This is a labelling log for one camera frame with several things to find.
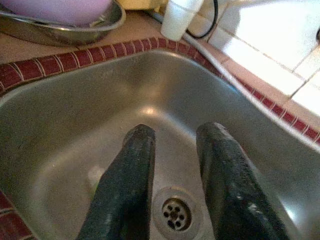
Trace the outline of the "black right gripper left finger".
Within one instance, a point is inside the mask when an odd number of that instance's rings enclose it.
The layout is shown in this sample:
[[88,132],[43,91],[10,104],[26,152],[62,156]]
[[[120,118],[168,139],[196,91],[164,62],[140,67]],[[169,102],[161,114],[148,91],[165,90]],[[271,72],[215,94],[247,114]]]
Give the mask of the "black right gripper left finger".
[[76,240],[149,240],[155,131],[139,124],[101,176]]

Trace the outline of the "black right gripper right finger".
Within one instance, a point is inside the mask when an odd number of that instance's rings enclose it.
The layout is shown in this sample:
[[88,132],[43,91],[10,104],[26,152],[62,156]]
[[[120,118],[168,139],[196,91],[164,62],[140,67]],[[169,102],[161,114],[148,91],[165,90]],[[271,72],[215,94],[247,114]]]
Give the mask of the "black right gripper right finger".
[[215,240],[290,240],[226,128],[206,122],[196,130],[200,176]]

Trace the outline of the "metal sink drain strainer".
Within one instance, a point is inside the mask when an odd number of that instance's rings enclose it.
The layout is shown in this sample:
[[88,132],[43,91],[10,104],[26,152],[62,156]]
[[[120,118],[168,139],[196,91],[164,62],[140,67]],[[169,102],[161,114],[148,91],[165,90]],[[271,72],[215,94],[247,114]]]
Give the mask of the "metal sink drain strainer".
[[194,196],[184,188],[164,187],[152,200],[152,217],[168,240],[193,240],[203,224],[203,213]]

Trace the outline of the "stainless steel sink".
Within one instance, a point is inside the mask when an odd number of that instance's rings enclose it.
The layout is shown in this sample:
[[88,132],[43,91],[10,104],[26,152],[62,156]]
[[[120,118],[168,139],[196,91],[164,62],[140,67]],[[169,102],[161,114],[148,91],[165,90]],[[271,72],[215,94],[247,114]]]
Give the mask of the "stainless steel sink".
[[155,131],[152,216],[166,187],[190,192],[203,214],[193,240],[216,240],[197,154],[197,129],[219,123],[240,144],[289,240],[320,240],[320,139],[301,121],[266,113],[180,54],[153,50],[45,77],[0,96],[1,240],[75,240],[93,197],[88,172],[108,169],[126,134]]

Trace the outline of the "stainless steel tray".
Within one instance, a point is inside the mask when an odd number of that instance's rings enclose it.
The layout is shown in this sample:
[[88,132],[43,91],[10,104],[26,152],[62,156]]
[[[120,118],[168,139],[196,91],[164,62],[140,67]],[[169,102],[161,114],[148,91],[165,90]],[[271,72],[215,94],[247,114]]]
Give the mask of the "stainless steel tray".
[[94,21],[85,25],[64,25],[14,13],[0,3],[0,33],[24,41],[58,47],[96,43],[126,20],[126,12],[116,0]]

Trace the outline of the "white bottle green cap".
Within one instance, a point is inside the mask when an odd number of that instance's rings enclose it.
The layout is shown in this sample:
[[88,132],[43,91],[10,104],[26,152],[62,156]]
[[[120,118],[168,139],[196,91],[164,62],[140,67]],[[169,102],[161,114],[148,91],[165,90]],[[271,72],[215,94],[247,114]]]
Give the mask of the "white bottle green cap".
[[160,33],[171,41],[180,41],[204,0],[168,0]]

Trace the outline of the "lilac plastic bowl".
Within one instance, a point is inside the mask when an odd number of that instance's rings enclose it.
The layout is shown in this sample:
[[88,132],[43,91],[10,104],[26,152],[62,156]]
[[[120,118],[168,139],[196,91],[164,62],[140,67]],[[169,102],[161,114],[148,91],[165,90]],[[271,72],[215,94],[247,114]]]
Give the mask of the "lilac plastic bowl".
[[17,15],[68,25],[89,24],[102,15],[113,0],[0,0]]

